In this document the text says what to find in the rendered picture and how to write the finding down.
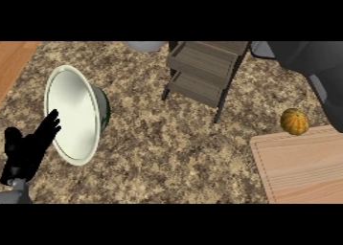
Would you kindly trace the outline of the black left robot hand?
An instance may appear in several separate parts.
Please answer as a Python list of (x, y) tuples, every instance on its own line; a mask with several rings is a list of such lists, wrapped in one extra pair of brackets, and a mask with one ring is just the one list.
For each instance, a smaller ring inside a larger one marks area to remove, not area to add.
[(16, 179), (30, 181), (39, 170), (48, 148), (61, 130), (58, 111), (45, 117), (36, 131), (23, 136), (16, 127), (5, 129), (7, 164), (0, 176), (0, 183), (7, 186)]

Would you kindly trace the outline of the pale wooden cutting board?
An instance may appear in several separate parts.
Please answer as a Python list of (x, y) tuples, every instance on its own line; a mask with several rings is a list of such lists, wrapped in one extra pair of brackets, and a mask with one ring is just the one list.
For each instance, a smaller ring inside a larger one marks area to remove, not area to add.
[(250, 141), (271, 203), (343, 203), (343, 133), (331, 125)]

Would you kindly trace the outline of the orange-yellow sweet potato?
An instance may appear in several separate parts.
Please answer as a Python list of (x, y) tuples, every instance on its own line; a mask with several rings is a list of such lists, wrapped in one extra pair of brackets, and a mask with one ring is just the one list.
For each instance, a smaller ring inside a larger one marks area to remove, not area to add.
[(297, 108), (284, 111), (281, 117), (281, 127), (292, 135), (302, 135), (309, 130), (309, 119)]

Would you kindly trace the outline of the white bowl with green outside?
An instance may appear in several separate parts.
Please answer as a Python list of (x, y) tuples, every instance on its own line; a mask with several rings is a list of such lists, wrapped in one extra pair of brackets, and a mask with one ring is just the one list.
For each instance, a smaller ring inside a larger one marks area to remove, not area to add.
[(60, 126), (52, 145), (73, 166), (92, 159), (103, 131), (112, 119), (110, 100), (103, 89), (91, 84), (70, 65), (58, 66), (50, 76), (45, 91), (45, 115), (58, 111)]

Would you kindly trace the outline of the grey object with dark rim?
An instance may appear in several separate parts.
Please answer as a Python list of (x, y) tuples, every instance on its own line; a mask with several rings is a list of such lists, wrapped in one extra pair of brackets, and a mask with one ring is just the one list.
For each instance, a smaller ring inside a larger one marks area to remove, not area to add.
[(250, 50), (252, 50), (252, 55), (258, 58), (265, 58), (265, 59), (275, 58), (272, 49), (266, 41), (253, 41)]

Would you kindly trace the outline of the pale grey rounded object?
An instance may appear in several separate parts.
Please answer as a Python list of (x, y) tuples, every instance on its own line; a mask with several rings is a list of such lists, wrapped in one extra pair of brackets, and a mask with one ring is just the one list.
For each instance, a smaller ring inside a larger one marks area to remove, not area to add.
[(128, 41), (128, 46), (138, 52), (156, 52), (165, 46), (165, 41)]

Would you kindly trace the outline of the wooden tiered basket, dark frame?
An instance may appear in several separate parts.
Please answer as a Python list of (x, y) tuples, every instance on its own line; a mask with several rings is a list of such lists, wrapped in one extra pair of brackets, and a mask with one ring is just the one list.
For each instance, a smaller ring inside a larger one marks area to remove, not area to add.
[(249, 50), (249, 41), (171, 41), (166, 66), (171, 80), (162, 99), (179, 93), (218, 109), (219, 122), (228, 90)]

